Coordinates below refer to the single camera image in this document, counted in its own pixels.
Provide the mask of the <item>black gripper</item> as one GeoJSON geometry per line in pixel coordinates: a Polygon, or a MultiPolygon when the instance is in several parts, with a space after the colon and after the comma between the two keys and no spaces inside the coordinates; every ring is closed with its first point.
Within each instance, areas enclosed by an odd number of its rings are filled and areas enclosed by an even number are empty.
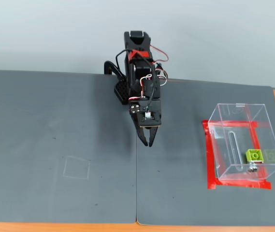
{"type": "Polygon", "coordinates": [[[152,100],[148,103],[147,99],[132,100],[130,105],[130,116],[133,120],[137,136],[145,146],[152,146],[155,140],[158,128],[153,126],[149,128],[149,143],[145,137],[144,129],[141,127],[142,118],[161,118],[161,101],[152,100]]]}

